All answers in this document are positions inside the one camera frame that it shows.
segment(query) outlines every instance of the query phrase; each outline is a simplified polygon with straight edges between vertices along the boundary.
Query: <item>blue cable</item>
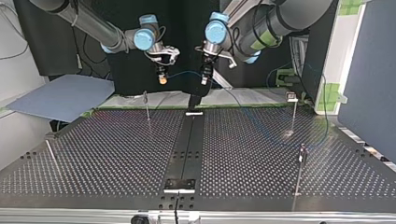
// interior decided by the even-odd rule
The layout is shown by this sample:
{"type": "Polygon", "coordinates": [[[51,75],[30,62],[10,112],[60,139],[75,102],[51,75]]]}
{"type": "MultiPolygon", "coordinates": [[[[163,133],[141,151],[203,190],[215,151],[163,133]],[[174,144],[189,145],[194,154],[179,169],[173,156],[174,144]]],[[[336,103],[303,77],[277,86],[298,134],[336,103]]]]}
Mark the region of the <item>blue cable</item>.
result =
{"type": "Polygon", "coordinates": [[[194,74],[194,75],[196,75],[196,76],[198,76],[198,77],[201,76],[199,73],[194,72],[194,71],[184,71],[184,72],[176,73],[176,74],[174,74],[174,75],[168,77],[168,79],[170,79],[170,78],[172,78],[172,77],[178,77],[178,76],[183,75],[183,74],[186,74],[186,73],[194,74]]]}
{"type": "MultiPolygon", "coordinates": [[[[287,65],[289,65],[289,64],[290,64],[290,63],[284,64],[284,65],[280,66],[280,67],[277,68],[277,69],[280,69],[280,68],[282,68],[282,67],[285,67],[285,66],[287,66],[287,65]]],[[[311,66],[309,63],[307,63],[307,65],[308,65],[308,67],[309,67],[312,71],[321,73],[320,71],[313,69],[312,66],[311,66]]],[[[271,76],[271,74],[272,74],[275,70],[277,70],[277,69],[272,70],[272,71],[270,72],[269,76],[271,76]]],[[[188,73],[189,73],[189,74],[194,74],[194,75],[196,75],[196,76],[198,76],[198,77],[201,77],[201,75],[200,75],[199,73],[197,73],[197,72],[194,72],[194,71],[184,71],[184,72],[180,72],[180,73],[174,74],[174,75],[172,75],[172,76],[170,76],[170,77],[168,77],[168,78],[177,77],[177,76],[180,76],[180,75],[183,75],[183,74],[188,74],[188,73]]],[[[268,76],[267,79],[266,79],[266,84],[267,84],[267,86],[268,86],[269,76],[268,76]]],[[[325,131],[325,133],[323,134],[323,137],[321,138],[321,140],[320,140],[317,144],[314,144],[313,146],[306,146],[307,149],[313,149],[313,148],[316,148],[316,147],[320,147],[320,146],[326,141],[326,138],[327,138],[327,136],[328,136],[328,134],[329,134],[329,120],[328,120],[328,117],[327,117],[326,99],[325,99],[325,98],[326,98],[325,89],[326,89],[327,81],[326,81],[326,77],[325,77],[322,73],[321,73],[321,76],[322,76],[323,79],[324,79],[324,83],[323,83],[323,104],[324,104],[324,113],[325,113],[325,119],[326,119],[326,131],[325,131]]],[[[212,79],[211,79],[211,81],[212,81],[212,83],[217,84],[217,85],[220,86],[220,84],[217,83],[215,80],[212,80],[212,79]]],[[[247,110],[246,108],[242,107],[242,105],[240,104],[240,102],[238,101],[238,99],[237,99],[230,91],[228,91],[228,90],[226,90],[226,91],[235,99],[235,101],[238,103],[239,107],[242,109],[243,113],[244,113],[246,116],[248,116],[250,120],[253,121],[253,123],[255,124],[255,126],[256,126],[264,135],[266,135],[266,137],[267,137],[268,139],[270,139],[272,142],[274,142],[274,143],[276,143],[276,144],[281,145],[282,147],[297,147],[297,148],[300,148],[300,144],[297,144],[297,143],[296,143],[296,144],[289,144],[289,143],[284,143],[284,142],[276,141],[275,138],[270,134],[270,132],[265,128],[265,126],[262,125],[262,123],[261,123],[257,118],[255,118],[255,117],[250,113],[249,110],[247,110]]]]}

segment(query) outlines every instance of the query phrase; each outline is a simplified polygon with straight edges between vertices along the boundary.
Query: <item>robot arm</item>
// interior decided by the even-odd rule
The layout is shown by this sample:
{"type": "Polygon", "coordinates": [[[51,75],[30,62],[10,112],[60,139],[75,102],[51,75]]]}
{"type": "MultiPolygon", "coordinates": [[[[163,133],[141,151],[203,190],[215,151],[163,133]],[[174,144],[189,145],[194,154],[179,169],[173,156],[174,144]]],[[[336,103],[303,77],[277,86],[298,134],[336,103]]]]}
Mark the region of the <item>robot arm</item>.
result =
{"type": "MultiPolygon", "coordinates": [[[[233,0],[223,13],[212,13],[205,28],[204,44],[196,49],[203,53],[203,64],[218,57],[227,58],[230,68],[237,66],[235,58],[254,63],[262,50],[278,47],[284,35],[315,23],[331,3],[332,0],[233,0]],[[271,9],[256,20],[261,4],[269,5],[271,9]],[[235,23],[254,7],[251,29],[239,34],[235,23]]],[[[203,85],[213,76],[207,71],[201,71],[203,85]]]]}
{"type": "Polygon", "coordinates": [[[161,84],[166,83],[169,65],[176,62],[180,54],[178,49],[165,46],[161,41],[161,31],[155,15],[139,18],[140,28],[123,32],[121,29],[95,15],[78,0],[30,0],[48,13],[57,14],[72,26],[95,38],[106,53],[128,52],[140,49],[157,65],[157,75],[161,84]]]}

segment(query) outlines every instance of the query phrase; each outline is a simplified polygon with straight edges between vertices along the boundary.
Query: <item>black bracket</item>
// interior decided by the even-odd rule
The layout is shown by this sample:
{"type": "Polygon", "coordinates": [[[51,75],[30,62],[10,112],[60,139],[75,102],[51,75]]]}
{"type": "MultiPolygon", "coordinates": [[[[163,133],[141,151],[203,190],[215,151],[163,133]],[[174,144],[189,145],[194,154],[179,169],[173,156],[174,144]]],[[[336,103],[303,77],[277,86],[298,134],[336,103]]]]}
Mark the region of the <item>black bracket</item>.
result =
{"type": "Polygon", "coordinates": [[[165,193],[194,193],[195,179],[167,179],[165,182],[165,193]]]}

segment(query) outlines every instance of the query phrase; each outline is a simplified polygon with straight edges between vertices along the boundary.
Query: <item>white wall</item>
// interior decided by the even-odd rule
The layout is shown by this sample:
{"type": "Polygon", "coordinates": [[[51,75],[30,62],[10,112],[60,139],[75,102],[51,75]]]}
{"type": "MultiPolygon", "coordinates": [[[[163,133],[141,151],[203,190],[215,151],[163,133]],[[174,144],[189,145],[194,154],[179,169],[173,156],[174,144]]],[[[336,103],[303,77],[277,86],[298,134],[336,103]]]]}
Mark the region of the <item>white wall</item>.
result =
{"type": "MultiPolygon", "coordinates": [[[[347,75],[352,62],[353,53],[356,47],[359,30],[361,28],[361,19],[364,15],[365,5],[360,7],[357,15],[337,15],[332,29],[332,38],[329,45],[329,51],[326,63],[323,68],[323,74],[327,83],[339,83],[339,93],[344,93],[347,83],[347,75]]],[[[323,79],[321,80],[318,92],[322,92],[323,79]]],[[[321,94],[318,94],[316,105],[319,105],[321,94]]],[[[334,111],[327,111],[329,115],[337,115],[340,103],[336,105],[334,111]]]]}
{"type": "MultiPolygon", "coordinates": [[[[12,0],[0,0],[13,6],[12,0]]],[[[4,9],[11,21],[21,29],[14,14],[4,9]]],[[[26,42],[0,16],[0,58],[23,51],[26,42]]],[[[30,50],[13,59],[0,60],[0,108],[18,96],[45,84],[38,74],[30,50]]],[[[38,146],[50,131],[49,121],[20,113],[0,110],[0,169],[15,161],[21,154],[38,146]]]]}

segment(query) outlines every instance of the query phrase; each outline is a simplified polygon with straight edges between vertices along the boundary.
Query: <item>perforated metal table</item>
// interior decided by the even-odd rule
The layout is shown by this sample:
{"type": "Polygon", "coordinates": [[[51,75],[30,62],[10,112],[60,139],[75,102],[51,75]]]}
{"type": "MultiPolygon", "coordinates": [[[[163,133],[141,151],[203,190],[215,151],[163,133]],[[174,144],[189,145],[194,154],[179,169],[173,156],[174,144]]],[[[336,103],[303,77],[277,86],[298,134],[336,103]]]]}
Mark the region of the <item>perforated metal table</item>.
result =
{"type": "Polygon", "coordinates": [[[96,111],[50,141],[56,160],[43,144],[1,171],[0,207],[396,213],[396,174],[307,107],[293,125],[292,107],[184,112],[96,111]]]}

